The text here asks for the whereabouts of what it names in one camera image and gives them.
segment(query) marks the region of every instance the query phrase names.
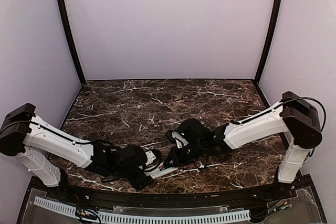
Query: wire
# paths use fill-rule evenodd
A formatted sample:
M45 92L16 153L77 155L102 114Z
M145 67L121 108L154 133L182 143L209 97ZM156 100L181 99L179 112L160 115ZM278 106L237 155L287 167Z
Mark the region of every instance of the wire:
M316 102L318 105L321 106L322 110L323 110L323 114L324 114L324 120L323 120L323 123L322 123L322 127L321 127L321 132L323 131L324 127L325 127L325 124L326 124L326 121L327 121L327 112L325 111L325 107L323 106L323 104L319 101L319 100L316 100L315 98L312 98L312 97L298 97L298 98L293 98L291 100L288 100L288 101L285 101L279 105L277 105L276 107L274 107L274 109L277 109L287 103L290 103L290 102L293 102L293 101L299 101L299 100L311 100L311 101L314 101Z
M74 141L74 140L71 139L71 138L68 138L68 137L66 137L66 136L63 136L62 134L59 134L59 133L57 133L57 132L55 132L55 131L53 131L53 130L51 130L51 129L49 129L49 128L43 126L43 125L40 125L40 124L37 124L37 125L39 125L42 129L51 132L52 134L55 134L55 135L60 136L60 137L63 137L64 139L73 142L74 144L86 145L86 144L92 144L92 143L93 143L93 141L88 141L88 142L77 142L77 141Z
M230 121L230 123L231 123L231 124L240 125L240 123L238 123L238 122L235 122L234 120L231 120L231 121Z
M108 179L109 177L115 175L116 173L117 173L117 171L115 171L114 173L112 173L111 175L109 175L109 176L107 176L107 177L105 177L105 178L102 178L100 181L101 181L102 183L109 183L109 182L114 182L114 181L120 180L121 177L116 177L116 178L114 177L114 178L112 178L112 179Z
M268 212L271 208L273 208L274 206L276 206L277 204L279 204L279 203L283 200L283 199L280 199L280 200L278 200L277 202L275 202L274 204L270 205L266 210L264 210L264 211L262 211L262 212L260 212L260 213L258 213L258 214L256 214L256 215L254 215L254 216L251 216L251 218L255 218L255 217L257 217L257 219L260 219L260 218L266 218L267 216L270 216L271 214L274 214L274 213L275 213L275 212L274 212L275 209L281 208L282 206L287 205L288 202L291 202L291 201L292 201L292 199L293 199L293 193L292 193L291 190L289 190L288 193L289 193L289 195L290 195L290 199L289 199L289 201L285 201L285 202L282 203L280 206L274 208L274 209L273 209L269 214L267 214L266 216L260 216L260 217L257 217L257 216L259 216L259 215L262 215L262 214L265 213L265 212Z
M313 148L313 150L311 152L308 153L308 157L312 157L315 151L315 147Z
M268 217L268 216L270 216L270 215L275 214L276 212L283 211L283 210L285 210L288 207L291 207L291 205L288 205L288 202L285 202L281 206L278 206L278 207L274 208L272 210L272 212L270 212L268 215L265 216L265 218Z
M274 200L275 200L275 197L274 197L274 198L272 198L272 199L266 199L266 198L262 198L262 197L259 197L259 196L257 196L257 195L253 195L253 197L254 197L254 198L259 198L259 199L262 199L262 200L264 200L264 201L274 201Z
M195 162L193 162L195 168L198 169L198 170L204 170L204 169L207 169L208 162L209 162L209 157L210 157L210 155L207 154L207 155L206 155L206 158L205 158L205 162L204 162L204 167L199 167L199 166L196 165Z
M277 202L275 202L274 204L270 205L266 210L251 216L251 218L255 218L256 216L262 215L264 212L268 212L272 207L276 206L280 201L282 201L282 199L278 200Z
M59 202L61 202L62 204L65 204L67 206L71 206L71 204L69 202L66 202L64 200L61 200L60 198L58 198L51 190L49 190L50 194ZM96 220L99 221L99 223L101 224L101 219L99 217L99 215L93 210L93 209L87 209L85 207L80 207L79 204L80 204L80 200L79 200L79 197L77 194L74 194L72 195L68 200L70 200L73 196L75 196L77 198L77 205L76 205L76 212L84 212L85 214L85 211L86 212L89 212L91 213L92 215L94 215L96 217ZM83 216L81 215L76 215L76 217L78 217L78 219L76 218L76 220L80 223L85 223L85 224L88 224L88 223L95 223L96 220L94 221L86 221L86 220L83 220Z
M293 101L298 101L298 100L311 100L311 101L314 101L314 102L316 102L318 105L321 106L321 108L322 108L322 110L323 110L323 114L324 114L324 120L323 120L323 124L322 124L322 127L321 127L321 132L322 132L323 129L324 129L324 126L325 126L325 124L326 124L326 121L327 121L327 112L325 111L325 107L323 106L323 104L322 104L320 101L318 101L318 100L316 100L316 99L314 99L314 98L312 98L312 97L298 97L298 98L290 99L290 100L288 100L288 101L285 101L285 102L280 103L279 105L275 106L274 108L271 108L271 109L265 111L264 113L261 113L261 114L255 116L255 117L250 118L250 119L243 120L241 123L236 123L236 124L245 124L245 123L248 123L248 122L250 122L251 120L254 120L254 119L256 119L256 118L259 118L259 117L261 117L261 116L263 116L263 115L265 115L265 114L267 114L267 113L270 113L272 110L275 110L275 109L277 109L277 108L279 108L279 107L281 107L281 106L283 106L283 105L285 105L285 104L287 104L287 103L290 103L290 102L293 102Z

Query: brown marble surface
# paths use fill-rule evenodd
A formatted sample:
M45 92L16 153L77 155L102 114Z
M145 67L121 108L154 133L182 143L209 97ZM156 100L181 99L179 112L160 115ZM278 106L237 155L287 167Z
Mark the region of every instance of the brown marble surface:
M89 81L80 92L62 128L82 139L104 139L121 147L141 145L159 149L163 157L172 146L167 130L187 118L197 118L212 130L265 109L249 80ZM272 183L286 149L277 135L249 143L221 157L209 168L194 165L158 178L142 193L203 193ZM102 177L50 155L72 185L135 192L128 182L102 183Z

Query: black cable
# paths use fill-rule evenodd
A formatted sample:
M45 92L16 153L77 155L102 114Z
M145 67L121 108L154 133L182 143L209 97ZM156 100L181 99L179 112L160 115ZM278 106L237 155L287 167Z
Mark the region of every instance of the black cable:
M308 154L308 157L312 157L315 151L315 147L313 148L313 150Z
M74 140L71 139L71 138L68 138L68 137L66 137L66 136L63 136L62 134L59 134L59 133L57 133L57 132L55 132L55 131L53 131L53 130L51 130L51 129L49 129L49 128L43 126L43 125L36 124L35 122L32 122L32 123L34 123L35 125L39 125L42 129L44 129L44 130L46 130L46 131L49 131L49 132L51 132L52 134L55 134L55 135L57 135L57 136L60 136L60 137L66 139L66 140L68 140L68 141L71 141L71 142L74 143L74 144L86 145L86 144L92 144L92 143L93 143L93 141L88 141L88 142L84 142L84 143L82 143L82 142L77 142L77 141L74 141Z
M261 114L259 114L259 115L256 115L255 117L245 119L245 120L243 120L243 121L240 122L240 123L236 122L235 124L240 125L240 124L248 123L248 122L250 122L250 121L252 121L252 120L254 120L254 119L256 119L256 118L259 118L259 117L261 117L261 116L263 116L263 115L266 115L266 114L268 114L268 113L270 113L270 112L272 112L272 109L267 110L267 111L264 111L263 113L261 113Z
M230 121L231 124L241 125L241 123L235 122L234 120Z
M111 175L109 175L109 176L107 176L107 177L105 177L105 178L102 178L100 181L101 181L102 183L109 183L109 182L114 182L114 181L120 180L121 177L114 177L114 178L112 178L112 179L108 179L109 177L115 175L116 173L117 173L117 171L115 171L114 173L112 173Z
M62 204L65 204L65 205L67 205L67 206L71 206L71 204L70 204L69 202L66 202L66 201L64 201L64 200L61 200L61 199L58 198L58 197L57 197L51 190L49 190L49 192L50 192L50 194L51 194L57 201L61 202ZM101 224L101 219L100 219L99 215L98 215L94 210L87 209L87 208L84 208L84 207L80 207L80 206L77 205L77 206L76 206L76 211L80 211L80 210L83 210L83 211L87 211L87 212L92 213L92 214L97 218L96 220L98 220L99 223ZM94 222L96 221L96 220L94 220L94 221L86 221L86 220L83 220L81 215L78 215L78 216L76 216L76 217L78 217L78 218L80 219L80 222L81 222L81 223L85 223L85 224L87 224L87 223L94 223Z
M266 210L264 210L264 211L258 213L257 215L253 215L253 216L251 216L251 218L255 218L255 217L259 216L259 215L262 215L264 212L268 212L272 207L276 206L280 201L282 201L282 199L280 199L280 200L278 200L277 202L275 202L274 204L270 205L269 207L267 207Z
M275 214L276 212L283 211L283 210L285 210L287 207L288 207L288 205L286 205L286 206L285 206L285 205L278 206L278 207L274 208L274 209L272 210L272 212L268 213L266 216L264 216L264 217L262 217L262 218L266 218L266 217L268 217L268 216L270 216L270 215Z
M298 97L298 98L293 98L291 100L288 100L288 101L285 101L279 105L277 105L276 107L274 107L274 109L277 109L287 103L290 103L290 102L293 102L293 101L298 101L298 100L311 100L311 101L314 101L316 102L318 105L321 106L322 110L323 110L323 114L324 114L324 120L323 120L323 124L322 124L322 127L321 127L321 132L323 131L324 127L325 127L325 124L326 124L326 121L327 121L327 112L325 111L325 107L323 106L323 104L319 101L319 100L316 100L315 98L312 98L312 97Z
M195 161L194 161L193 164L194 164L195 168L198 169L198 170L204 170L204 169L207 169L208 161L209 161L209 157L210 157L210 155L207 154L207 155L206 155L206 158L205 158L205 162L204 162L204 167L199 167L199 166L197 166L196 163L195 163Z
M109 146L111 146L112 148L114 148L115 150L121 150L121 148L119 147L119 146L116 146L116 145L114 145L114 144L111 144L109 141L106 141L106 140L103 140L103 139L101 139L101 140L96 140L96 141L93 141L93 142L99 142L99 143L105 143L105 144L107 144L107 145L109 145Z
M259 199L262 199L262 200L264 200L264 201L274 201L274 200L275 200L275 197L274 197L274 198L272 198L272 199L266 199L266 198L262 198L262 197L259 197L259 196L257 196L257 195L253 195L253 197L254 197L254 198L259 198Z

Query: white backdrop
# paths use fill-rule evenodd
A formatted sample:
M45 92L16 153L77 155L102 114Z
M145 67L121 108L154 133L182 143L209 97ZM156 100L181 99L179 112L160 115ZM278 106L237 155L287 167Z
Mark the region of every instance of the white backdrop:
M302 171L311 174L328 223L336 220L335 77L336 0L282 0L260 86L271 103L290 90L326 107L323 141Z
M80 83L56 0L0 0L0 125L30 102L59 127ZM16 223L31 173L0 153L0 223Z
M273 0L66 0L88 80L256 73Z

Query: light purple wall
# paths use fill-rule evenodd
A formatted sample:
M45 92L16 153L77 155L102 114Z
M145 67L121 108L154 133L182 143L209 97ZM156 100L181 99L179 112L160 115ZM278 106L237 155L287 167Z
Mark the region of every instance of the light purple wall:
M326 107L323 142L302 171L310 173L330 223L336 219L336 0L282 0L261 88L271 103L285 91Z
M0 0L0 124L30 102L60 126L80 88L56 0ZM30 173L0 154L0 223L16 223Z
M89 80L253 78L273 0L66 0Z

